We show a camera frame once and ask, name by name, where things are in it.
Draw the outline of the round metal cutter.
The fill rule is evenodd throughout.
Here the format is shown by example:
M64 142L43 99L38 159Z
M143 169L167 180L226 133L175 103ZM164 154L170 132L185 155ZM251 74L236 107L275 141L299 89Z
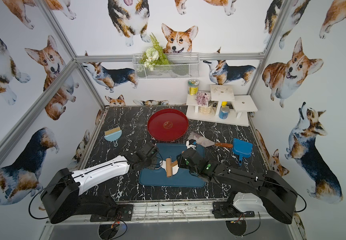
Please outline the round metal cutter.
M155 170L160 169L162 167L162 163L163 163L163 159L159 155L157 155L155 158L154 169Z

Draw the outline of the wooden double roller pin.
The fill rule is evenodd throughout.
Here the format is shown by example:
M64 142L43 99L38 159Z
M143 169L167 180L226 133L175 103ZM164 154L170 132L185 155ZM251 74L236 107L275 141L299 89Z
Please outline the wooden double roller pin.
M179 171L179 165L178 161L173 161L172 158L167 158L165 160L165 164L163 165L164 169L166 170L166 176L167 178L172 177L173 175L177 174Z

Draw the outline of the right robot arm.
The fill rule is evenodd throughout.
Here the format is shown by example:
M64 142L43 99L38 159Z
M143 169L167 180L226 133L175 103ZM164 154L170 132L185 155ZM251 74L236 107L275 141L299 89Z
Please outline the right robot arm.
M180 168L207 183L227 184L236 192L257 196L271 217L283 224L292 223L298 194L276 172L248 173L204 159L192 148L179 154L177 161Z

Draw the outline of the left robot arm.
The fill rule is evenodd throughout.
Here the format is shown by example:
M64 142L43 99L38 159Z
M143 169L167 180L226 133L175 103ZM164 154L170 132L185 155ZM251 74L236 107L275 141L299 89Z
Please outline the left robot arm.
M120 219L122 210L112 197L86 196L84 193L118 176L156 166L159 163L158 153L158 147L148 142L139 150L123 153L87 169L74 172L67 168L59 170L40 196L50 222L59 224L77 215Z

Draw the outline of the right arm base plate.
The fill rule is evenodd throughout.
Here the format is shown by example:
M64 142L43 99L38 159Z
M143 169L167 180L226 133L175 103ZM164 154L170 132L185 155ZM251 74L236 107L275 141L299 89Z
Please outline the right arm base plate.
M216 219L223 218L253 218L255 213L252 211L240 212L232 204L227 202L213 202L212 214Z

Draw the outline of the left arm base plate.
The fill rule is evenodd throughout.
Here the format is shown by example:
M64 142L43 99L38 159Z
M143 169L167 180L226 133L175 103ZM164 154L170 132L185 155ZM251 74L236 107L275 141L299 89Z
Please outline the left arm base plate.
M122 220L128 222L132 220L134 205L122 204L110 209L103 216L91 215L90 222L114 222Z

